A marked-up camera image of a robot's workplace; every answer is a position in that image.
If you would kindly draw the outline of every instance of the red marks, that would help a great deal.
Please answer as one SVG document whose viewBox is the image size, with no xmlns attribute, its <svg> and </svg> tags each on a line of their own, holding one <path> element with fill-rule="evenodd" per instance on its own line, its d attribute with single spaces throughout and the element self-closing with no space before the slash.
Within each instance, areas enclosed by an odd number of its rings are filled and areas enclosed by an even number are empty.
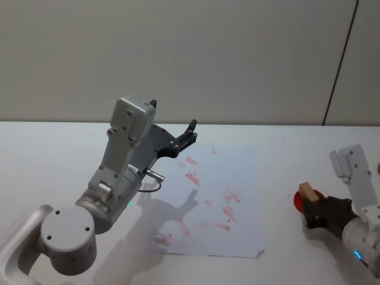
<svg viewBox="0 0 380 285">
<path fill-rule="evenodd" d="M 180 230 L 182 231 L 182 233 L 183 233 L 184 236 L 190 235 L 190 230 L 189 230 L 189 228 L 187 227 L 187 225 L 185 224 L 185 222 L 183 220 L 179 220 L 179 221 L 176 221 L 176 222 L 180 226 Z"/>
<path fill-rule="evenodd" d="M 222 210 L 224 214 L 228 216 L 228 218 L 230 218 L 231 220 L 234 220 L 235 222 L 238 222 L 236 221 L 235 212 L 233 211 L 233 208 L 231 208 L 230 206 L 224 206 Z"/>
<path fill-rule="evenodd" d="M 242 197 L 238 193 L 233 193 L 230 189 L 226 187 L 229 194 L 231 194 L 232 199 L 234 199 L 236 202 L 240 203 L 242 201 Z"/>
<path fill-rule="evenodd" d="M 192 165 L 198 165 L 198 162 L 196 162 L 194 159 L 192 159 L 191 157 L 188 157 L 186 159 L 186 161 L 189 163 L 189 164 L 192 164 Z"/>
<path fill-rule="evenodd" d="M 206 221 L 203 221 L 201 223 L 201 227 L 205 228 L 205 229 L 209 229 L 211 227 L 211 225 L 209 223 L 207 223 Z"/>
<path fill-rule="evenodd" d="M 188 173 L 185 176 L 187 179 L 192 181 L 192 183 L 196 184 L 196 186 L 198 186 L 200 188 L 201 187 L 200 180 L 197 178 L 196 175 L 197 175 L 197 173 L 193 172 L 193 173 Z"/>
<path fill-rule="evenodd" d="M 213 203 L 212 203 L 210 200 L 206 200 L 206 201 L 204 201 L 204 203 L 205 203 L 206 205 L 210 206 L 210 207 L 213 206 Z"/>
<path fill-rule="evenodd" d="M 172 239 L 172 234 L 169 233 L 168 235 L 163 235 L 162 233 L 158 233 L 157 234 L 158 236 L 156 236 L 156 238 L 154 239 L 154 242 L 158 245 L 169 245 L 169 240 Z"/>
<path fill-rule="evenodd" d="M 185 167 L 186 167 L 186 164 L 183 163 L 179 158 L 176 158 L 176 161 L 177 161 L 178 166 L 179 166 L 180 168 L 185 168 Z"/>
<path fill-rule="evenodd" d="M 229 203 L 233 199 L 231 195 L 225 192 L 222 192 L 221 196 L 223 197 L 224 200 L 226 200 L 227 203 Z"/>
<path fill-rule="evenodd" d="M 231 229 L 231 227 L 227 226 L 226 224 L 220 224 L 220 223 L 213 223 L 214 225 L 218 226 L 219 228 L 226 230 L 227 232 Z"/>
</svg>

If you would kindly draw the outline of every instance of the white table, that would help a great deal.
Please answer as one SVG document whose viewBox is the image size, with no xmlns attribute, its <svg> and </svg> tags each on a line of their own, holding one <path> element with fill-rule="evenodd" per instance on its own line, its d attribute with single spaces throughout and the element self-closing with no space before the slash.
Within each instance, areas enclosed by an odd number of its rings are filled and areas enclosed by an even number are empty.
<svg viewBox="0 0 380 285">
<path fill-rule="evenodd" d="M 185 125 L 163 125 L 179 135 Z M 42 204 L 73 204 L 99 165 L 107 143 L 106 123 L 0 123 L 0 232 Z M 326 195 L 349 198 L 329 153 L 360 143 L 380 190 L 380 128 L 318 126 L 197 127 L 200 144 L 251 145 L 256 149 L 266 249 L 259 259 L 141 255 L 141 209 L 132 203 L 112 229 L 97 237 L 98 256 L 84 274 L 56 273 L 41 256 L 31 276 L 42 284 L 380 284 L 340 242 L 324 230 L 305 230 L 293 206 L 298 184 L 309 181 Z"/>
</svg>

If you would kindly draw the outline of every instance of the cable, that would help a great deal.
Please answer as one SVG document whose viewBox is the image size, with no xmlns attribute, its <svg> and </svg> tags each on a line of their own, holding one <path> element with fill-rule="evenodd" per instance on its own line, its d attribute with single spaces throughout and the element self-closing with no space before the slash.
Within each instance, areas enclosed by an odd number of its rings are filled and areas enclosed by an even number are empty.
<svg viewBox="0 0 380 285">
<path fill-rule="evenodd" d="M 142 192 L 142 193 L 153 193 L 153 192 L 156 192 L 156 191 L 160 190 L 161 187 L 162 187 L 162 183 L 161 183 L 160 181 L 158 181 L 158 180 L 156 180 L 156 181 L 157 181 L 157 183 L 159 184 L 159 187 L 158 187 L 158 188 L 153 189 L 153 190 L 139 190 L 138 192 Z"/>
</svg>

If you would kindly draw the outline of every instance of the wooden block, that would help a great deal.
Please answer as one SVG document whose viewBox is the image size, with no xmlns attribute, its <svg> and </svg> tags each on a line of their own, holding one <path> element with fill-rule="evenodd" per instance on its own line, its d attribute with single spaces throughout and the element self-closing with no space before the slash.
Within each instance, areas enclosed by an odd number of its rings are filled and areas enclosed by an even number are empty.
<svg viewBox="0 0 380 285">
<path fill-rule="evenodd" d="M 308 199 L 313 205 L 319 202 L 319 197 L 310 186 L 309 182 L 304 182 L 299 185 L 298 193 L 302 198 Z"/>
</svg>

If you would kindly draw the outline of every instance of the paper sheet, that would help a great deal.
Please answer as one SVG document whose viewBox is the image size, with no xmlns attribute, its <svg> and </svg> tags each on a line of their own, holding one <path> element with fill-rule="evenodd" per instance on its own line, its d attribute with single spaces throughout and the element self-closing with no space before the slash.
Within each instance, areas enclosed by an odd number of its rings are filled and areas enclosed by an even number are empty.
<svg viewBox="0 0 380 285">
<path fill-rule="evenodd" d="M 157 198 L 170 207 L 154 211 L 155 248 L 223 257 L 263 253 L 252 148 L 194 144 L 177 159 L 164 159 L 160 172 L 166 178 Z"/>
</svg>

